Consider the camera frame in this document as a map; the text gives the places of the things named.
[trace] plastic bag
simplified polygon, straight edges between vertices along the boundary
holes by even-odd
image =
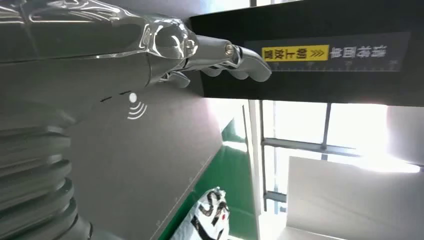
[[[171,240],[227,240],[230,211],[225,195],[219,187],[208,190],[185,216]]]

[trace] robotic arm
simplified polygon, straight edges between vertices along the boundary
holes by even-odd
[[[255,52],[98,0],[0,1],[0,240],[118,240],[77,214],[64,129],[102,99],[185,71],[262,82]]]

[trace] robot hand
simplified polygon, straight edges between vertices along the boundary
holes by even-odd
[[[256,52],[224,39],[207,36],[197,36],[197,39],[197,53],[188,58],[179,71],[201,70],[208,76],[216,77],[227,70],[237,79],[251,77],[257,82],[264,82],[271,76],[270,67]],[[179,71],[167,73],[161,81],[185,88],[190,80]]]

